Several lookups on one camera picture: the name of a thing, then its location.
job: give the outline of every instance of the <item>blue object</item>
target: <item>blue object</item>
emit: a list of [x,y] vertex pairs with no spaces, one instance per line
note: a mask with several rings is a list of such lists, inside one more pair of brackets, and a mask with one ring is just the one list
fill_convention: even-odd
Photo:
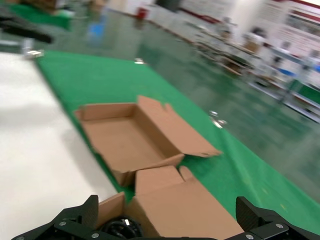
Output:
[[288,76],[288,77],[295,77],[296,76],[296,74],[294,73],[294,72],[292,72],[292,71],[288,71],[288,70],[285,70],[285,69],[281,69],[281,68],[279,68],[278,69],[278,71],[280,72],[280,73],[282,73],[282,74],[284,74],[284,75],[286,75],[286,76]]

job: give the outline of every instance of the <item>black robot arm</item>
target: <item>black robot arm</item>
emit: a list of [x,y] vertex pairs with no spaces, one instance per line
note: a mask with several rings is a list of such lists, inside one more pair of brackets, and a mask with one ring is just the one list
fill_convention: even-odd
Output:
[[[64,209],[51,222],[14,237],[12,240],[120,240],[95,230],[98,219],[98,196],[92,195],[77,207]],[[227,240],[320,240],[320,236],[286,221],[273,210],[255,207],[245,197],[236,199],[236,219],[243,233]],[[163,237],[135,237],[133,240],[156,240]],[[166,240],[212,240],[212,238],[166,237]]]

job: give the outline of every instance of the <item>cardboard box flap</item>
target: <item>cardboard box flap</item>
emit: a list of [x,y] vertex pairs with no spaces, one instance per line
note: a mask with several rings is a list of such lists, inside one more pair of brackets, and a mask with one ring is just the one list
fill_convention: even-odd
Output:
[[135,103],[102,103],[82,106],[76,116],[82,121],[103,120],[109,118],[124,118],[130,116]]
[[159,236],[222,240],[243,232],[185,166],[141,170],[136,180],[134,198]]
[[148,194],[194,178],[185,166],[180,167],[179,170],[180,174],[174,166],[164,166],[138,171],[135,176],[135,195]]
[[183,120],[169,104],[163,106],[155,99],[139,96],[138,106],[183,154],[210,157],[221,153]]
[[125,210],[125,194],[120,192],[99,203],[99,214],[97,228],[105,224],[108,220],[123,214]]

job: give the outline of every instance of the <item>cardboard box lid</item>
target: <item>cardboard box lid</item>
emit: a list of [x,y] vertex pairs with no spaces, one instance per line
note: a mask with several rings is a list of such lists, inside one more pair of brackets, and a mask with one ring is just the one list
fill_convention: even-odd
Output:
[[138,106],[181,153],[199,157],[211,157],[221,153],[181,118],[170,104],[162,105],[155,99],[140,95]]
[[227,239],[243,233],[185,166],[179,172],[174,166],[140,170],[135,187],[135,200],[160,236]]
[[108,220],[122,215],[125,210],[125,204],[126,200],[124,192],[119,192],[100,202],[96,227],[99,228]]

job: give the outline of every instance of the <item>workbench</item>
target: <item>workbench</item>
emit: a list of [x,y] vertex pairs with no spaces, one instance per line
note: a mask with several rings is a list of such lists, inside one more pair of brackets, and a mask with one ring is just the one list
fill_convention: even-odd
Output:
[[[320,205],[233,137],[216,127],[208,113],[145,64],[106,57],[47,51],[37,58],[39,70],[89,144],[74,111],[93,103],[135,102],[144,95],[172,104],[175,111],[212,145],[223,152],[211,158],[187,156],[187,166],[212,195],[235,217],[237,196],[272,209],[289,222],[320,234]],[[96,160],[118,191],[129,201],[134,187],[120,187],[96,154]]]
[[0,53],[0,238],[116,193],[33,61]]

